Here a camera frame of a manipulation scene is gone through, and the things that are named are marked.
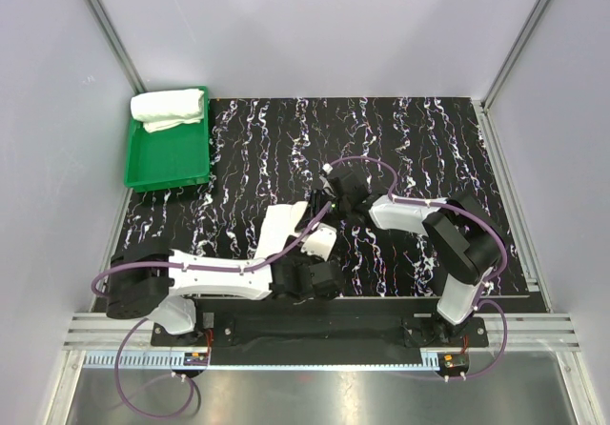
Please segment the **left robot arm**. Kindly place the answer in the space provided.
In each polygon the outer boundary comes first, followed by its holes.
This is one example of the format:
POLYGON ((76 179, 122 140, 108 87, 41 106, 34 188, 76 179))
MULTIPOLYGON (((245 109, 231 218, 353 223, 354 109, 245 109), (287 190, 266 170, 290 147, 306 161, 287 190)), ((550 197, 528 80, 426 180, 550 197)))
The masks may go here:
POLYGON ((184 253, 165 241, 116 254, 111 267, 92 282, 106 299, 112 319, 148 319, 187 345, 205 335, 196 295, 265 299, 334 299, 342 293, 341 268, 326 253, 303 253, 296 246, 263 248, 252 259, 225 259, 184 253))

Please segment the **small white towel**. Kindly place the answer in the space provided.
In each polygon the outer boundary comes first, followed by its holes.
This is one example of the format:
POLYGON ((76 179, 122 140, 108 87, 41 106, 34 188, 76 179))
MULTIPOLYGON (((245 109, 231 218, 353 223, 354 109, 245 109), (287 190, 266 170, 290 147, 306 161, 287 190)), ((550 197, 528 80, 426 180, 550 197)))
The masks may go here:
POLYGON ((303 217, 308 203, 276 204, 267 208, 260 229, 255 259, 266 259, 280 253, 287 239, 295 235, 295 229, 303 217))

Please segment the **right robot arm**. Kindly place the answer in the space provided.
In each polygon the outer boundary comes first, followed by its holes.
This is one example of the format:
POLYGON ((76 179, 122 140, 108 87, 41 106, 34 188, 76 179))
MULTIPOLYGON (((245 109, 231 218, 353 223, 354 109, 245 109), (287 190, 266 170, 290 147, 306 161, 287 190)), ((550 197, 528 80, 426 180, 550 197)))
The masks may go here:
POLYGON ((354 172, 336 171, 332 163, 322 167, 320 179, 322 187, 310 197, 311 213, 330 203, 325 222, 352 219, 430 241, 445 269, 439 300, 430 317, 407 331, 418 347, 458 343, 483 290, 508 263, 501 230, 476 199, 466 192, 432 200, 400 197, 393 189, 372 193, 354 172))

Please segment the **large white towel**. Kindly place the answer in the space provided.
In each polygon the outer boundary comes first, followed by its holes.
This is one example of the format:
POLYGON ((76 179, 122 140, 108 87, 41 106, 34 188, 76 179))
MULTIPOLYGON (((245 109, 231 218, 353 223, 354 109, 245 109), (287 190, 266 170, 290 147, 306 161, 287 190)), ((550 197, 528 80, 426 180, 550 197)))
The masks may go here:
POLYGON ((204 110, 205 92, 201 89, 146 92, 130 101, 132 118, 147 133, 200 123, 204 110))

